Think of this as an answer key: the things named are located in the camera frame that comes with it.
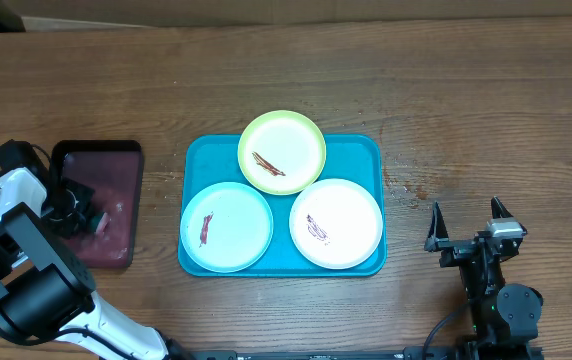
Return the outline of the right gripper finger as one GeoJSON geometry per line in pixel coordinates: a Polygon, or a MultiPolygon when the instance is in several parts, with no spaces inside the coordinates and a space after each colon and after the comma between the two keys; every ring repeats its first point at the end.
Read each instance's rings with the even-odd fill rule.
{"type": "Polygon", "coordinates": [[[431,224],[424,244],[427,252],[440,251],[449,242],[449,235],[446,229],[444,218],[438,202],[432,207],[431,224]]]}
{"type": "Polygon", "coordinates": [[[513,217],[497,196],[494,196],[491,199],[491,212],[493,219],[506,219],[513,217]]]}

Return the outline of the green and pink sponge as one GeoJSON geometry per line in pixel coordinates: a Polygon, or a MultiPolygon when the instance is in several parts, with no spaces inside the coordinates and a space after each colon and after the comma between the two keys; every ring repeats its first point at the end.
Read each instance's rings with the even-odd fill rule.
{"type": "Polygon", "coordinates": [[[110,217],[105,212],[98,213],[90,219],[89,230],[95,235],[100,235],[105,231],[109,222],[110,217]]]}

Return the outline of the light blue plate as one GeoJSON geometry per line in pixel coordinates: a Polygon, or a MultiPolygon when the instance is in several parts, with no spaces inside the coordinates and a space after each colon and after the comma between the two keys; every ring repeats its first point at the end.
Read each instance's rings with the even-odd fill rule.
{"type": "Polygon", "coordinates": [[[195,276],[239,272],[265,254],[273,229],[270,206],[257,190],[238,182],[210,185],[182,210],[179,263],[195,276]]]}

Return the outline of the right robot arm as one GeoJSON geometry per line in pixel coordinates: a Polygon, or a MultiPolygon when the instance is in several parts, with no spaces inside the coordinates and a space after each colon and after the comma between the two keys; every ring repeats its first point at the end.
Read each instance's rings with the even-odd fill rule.
{"type": "Polygon", "coordinates": [[[424,250],[438,252],[442,268],[456,267],[466,302],[442,319],[422,345],[422,359],[541,359],[540,348],[529,342],[538,337],[543,297],[536,289],[508,284],[501,264],[519,254],[527,229],[499,198],[491,199],[492,218],[484,230],[468,240],[452,240],[438,204],[432,208],[424,250]],[[464,312],[471,314],[474,333],[452,347],[433,348],[436,334],[464,312]]]}

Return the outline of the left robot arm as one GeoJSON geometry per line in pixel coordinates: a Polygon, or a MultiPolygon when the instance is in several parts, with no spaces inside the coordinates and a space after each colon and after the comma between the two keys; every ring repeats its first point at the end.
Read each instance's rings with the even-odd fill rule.
{"type": "Polygon", "coordinates": [[[190,358],[98,294],[86,266],[44,225],[46,198],[27,168],[0,172],[0,337],[20,346],[70,343],[101,359],[190,358]]]}

